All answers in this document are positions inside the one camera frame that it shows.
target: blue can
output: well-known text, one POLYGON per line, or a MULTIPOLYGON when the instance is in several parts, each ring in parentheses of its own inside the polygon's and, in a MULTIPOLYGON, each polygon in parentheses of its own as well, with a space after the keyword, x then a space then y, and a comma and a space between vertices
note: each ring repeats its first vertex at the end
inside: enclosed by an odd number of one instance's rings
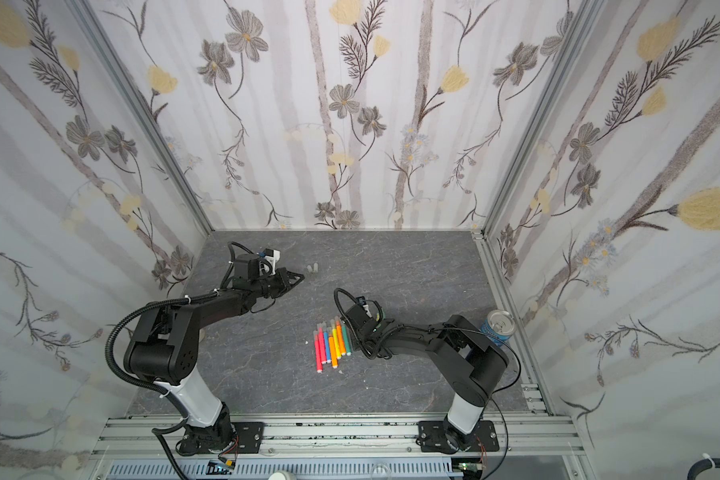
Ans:
POLYGON ((508 342, 509 338, 515 332, 515 324, 512 321, 512 315, 505 310, 493 310, 486 316, 485 321, 480 326, 480 331, 486 335, 490 335, 490 339, 498 346, 502 346, 502 342, 508 342))

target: blue marker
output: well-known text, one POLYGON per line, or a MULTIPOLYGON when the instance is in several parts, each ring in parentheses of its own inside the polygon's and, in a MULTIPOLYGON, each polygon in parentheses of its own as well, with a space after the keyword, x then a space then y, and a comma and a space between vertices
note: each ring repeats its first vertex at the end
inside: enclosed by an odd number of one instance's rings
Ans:
POLYGON ((331 362, 331 348, 330 348, 330 346, 328 346, 328 332, 326 331, 325 328, 322 330, 322 334, 326 341, 326 360, 328 360, 328 363, 330 363, 331 362))

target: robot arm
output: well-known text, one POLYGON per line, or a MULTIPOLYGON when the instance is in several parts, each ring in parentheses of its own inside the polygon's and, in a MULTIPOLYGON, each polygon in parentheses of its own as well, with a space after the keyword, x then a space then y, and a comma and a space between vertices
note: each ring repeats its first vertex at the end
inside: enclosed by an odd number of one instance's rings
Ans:
POLYGON ((229 410, 196 368, 200 329, 250 312, 259 298, 274 302, 304 280, 302 274, 276 268, 277 250, 236 256, 233 245, 228 245, 232 260, 216 295, 144 312, 124 356, 128 373, 164 387, 188 411, 185 437, 176 446, 181 455, 219 451, 235 437, 229 410))
POLYGON ((354 350, 363 351, 371 359, 405 354, 432 360, 455 392, 443 420, 447 441, 440 451, 467 450, 490 394, 507 369, 507 355, 461 315, 451 315, 447 322, 433 325, 406 326, 384 317, 377 302, 372 302, 378 310, 373 318, 365 298, 354 297, 346 290, 336 289, 334 300, 352 332, 354 350), (346 312, 339 293, 353 301, 346 312))

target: cable tie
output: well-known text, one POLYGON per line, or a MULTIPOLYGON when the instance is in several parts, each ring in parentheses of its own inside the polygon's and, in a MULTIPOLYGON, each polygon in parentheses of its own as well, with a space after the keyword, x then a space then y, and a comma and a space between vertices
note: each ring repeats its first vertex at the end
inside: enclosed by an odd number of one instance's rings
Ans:
POLYGON ((703 453, 703 454, 701 454, 701 456, 710 461, 710 463, 712 464, 712 468, 717 468, 717 465, 715 465, 715 461, 712 460, 712 457, 710 456, 709 453, 703 453))

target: marker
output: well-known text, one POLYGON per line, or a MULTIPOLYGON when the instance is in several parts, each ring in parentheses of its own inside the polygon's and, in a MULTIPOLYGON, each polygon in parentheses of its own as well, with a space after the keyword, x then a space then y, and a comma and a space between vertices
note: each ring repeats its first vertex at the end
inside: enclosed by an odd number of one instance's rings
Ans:
POLYGON ((320 341, 317 340, 317 331, 315 333, 315 361, 317 362, 317 373, 322 373, 322 361, 320 360, 320 341))
POLYGON ((326 360, 326 344, 322 339, 322 324, 318 325, 317 332, 318 348, 320 349, 320 363, 327 363, 326 360))
POLYGON ((336 358, 340 359, 342 358, 342 348, 338 345, 338 337, 336 336, 336 325, 333 325, 331 327, 331 332, 333 334, 333 344, 336 347, 336 358))
POLYGON ((342 351, 342 355, 347 354, 347 347, 344 346, 344 333, 342 332, 342 324, 336 320, 336 333, 338 334, 338 348, 342 351))
POLYGON ((331 348, 331 365, 333 368, 338 368, 338 355, 336 354, 336 344, 334 343, 333 337, 328 337, 328 344, 331 348))
POLYGON ((352 341, 349 339, 349 335, 347 335, 347 326, 342 324, 342 334, 344 335, 344 346, 347 347, 347 355, 352 354, 352 341))
POLYGON ((328 344, 328 332, 323 331, 322 336, 323 336, 323 340, 326 344, 326 363, 328 363, 331 361, 331 347, 328 344))

